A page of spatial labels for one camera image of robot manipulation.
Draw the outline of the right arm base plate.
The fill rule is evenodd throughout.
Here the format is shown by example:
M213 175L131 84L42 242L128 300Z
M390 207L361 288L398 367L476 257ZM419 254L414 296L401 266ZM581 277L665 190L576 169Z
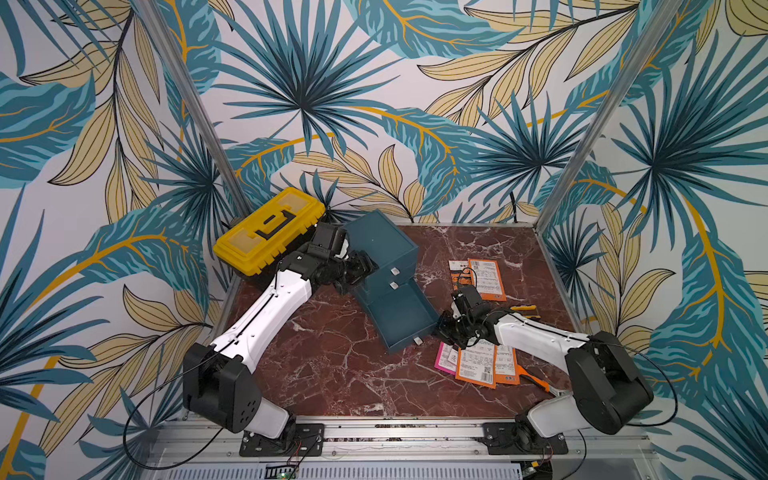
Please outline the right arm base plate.
M569 452L562 434L540 436L525 422L490 422L482 424L482 443L490 455L565 455Z

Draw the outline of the pink seed bag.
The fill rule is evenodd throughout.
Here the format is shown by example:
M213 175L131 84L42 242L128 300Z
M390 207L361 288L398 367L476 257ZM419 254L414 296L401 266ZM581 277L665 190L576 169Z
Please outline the pink seed bag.
M441 342L435 359L434 368L443 373L455 376L458 368L459 351Z

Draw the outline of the teal drawer cabinet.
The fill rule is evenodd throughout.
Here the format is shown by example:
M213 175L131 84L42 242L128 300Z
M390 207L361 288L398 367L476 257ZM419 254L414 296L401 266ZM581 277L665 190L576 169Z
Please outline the teal drawer cabinet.
M345 225L352 250L364 251L376 269L353 289L361 304L372 304L413 279L418 246L380 211L369 212Z

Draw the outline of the orange seed bag label side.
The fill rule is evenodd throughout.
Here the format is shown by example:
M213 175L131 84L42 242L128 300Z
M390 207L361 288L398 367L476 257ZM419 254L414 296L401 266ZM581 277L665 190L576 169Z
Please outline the orange seed bag label side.
M494 363L494 380L497 384L518 385L516 351L513 347L497 346Z

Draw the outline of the orange seed bag back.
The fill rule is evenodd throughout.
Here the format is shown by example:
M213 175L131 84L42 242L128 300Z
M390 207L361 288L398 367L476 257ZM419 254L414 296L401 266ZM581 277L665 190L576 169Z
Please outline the orange seed bag back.
M483 300L502 302L506 300L500 269L493 260L469 259L468 267L474 285Z

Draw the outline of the orange seed bag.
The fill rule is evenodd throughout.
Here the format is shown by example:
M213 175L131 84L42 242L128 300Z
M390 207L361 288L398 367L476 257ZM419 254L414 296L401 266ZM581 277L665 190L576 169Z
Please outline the orange seed bag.
M491 389L495 381L496 346L486 340L458 352L455 378Z
M469 259L468 267L474 285L483 300L502 302L506 300L500 269L493 260Z

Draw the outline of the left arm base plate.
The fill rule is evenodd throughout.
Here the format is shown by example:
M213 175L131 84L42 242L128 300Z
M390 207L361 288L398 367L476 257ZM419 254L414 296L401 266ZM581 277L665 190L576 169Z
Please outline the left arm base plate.
M239 456L265 457L319 457L324 446L325 425L322 423L290 422L284 432L271 439L254 432L245 432Z

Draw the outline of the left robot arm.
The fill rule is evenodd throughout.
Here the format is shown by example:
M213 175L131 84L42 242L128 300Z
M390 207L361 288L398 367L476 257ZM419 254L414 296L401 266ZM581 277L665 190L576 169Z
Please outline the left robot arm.
M239 320L208 346L195 343L188 349L183 361L184 408L232 433L281 437L290 414L263 398L254 378L259 361L317 288L332 285L345 294L377 269L360 250L328 258L302 251L289 254Z

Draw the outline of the teal bottom drawer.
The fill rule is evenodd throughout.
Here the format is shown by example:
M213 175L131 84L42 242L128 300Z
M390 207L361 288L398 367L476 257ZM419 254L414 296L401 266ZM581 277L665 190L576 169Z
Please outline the teal bottom drawer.
M439 317L414 279L374 299L363 292L354 296L390 355L407 348L417 337L431 335Z

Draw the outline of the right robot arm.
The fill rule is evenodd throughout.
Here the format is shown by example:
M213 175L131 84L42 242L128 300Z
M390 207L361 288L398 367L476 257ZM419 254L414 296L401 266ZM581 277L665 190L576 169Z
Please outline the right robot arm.
M524 422L542 438L589 427L616 434L654 399L633 358L608 332L569 332L499 309L480 319L466 314L456 318L446 311L434 335L452 347L465 348L473 340L512 347L565 372L571 390L524 415Z

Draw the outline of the marigold seed bag front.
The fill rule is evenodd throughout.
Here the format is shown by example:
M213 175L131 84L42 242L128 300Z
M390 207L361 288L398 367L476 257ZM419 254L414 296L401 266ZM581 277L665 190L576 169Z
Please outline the marigold seed bag front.
M450 260L448 264L451 284L455 290L460 286L474 285L474 270L467 260Z

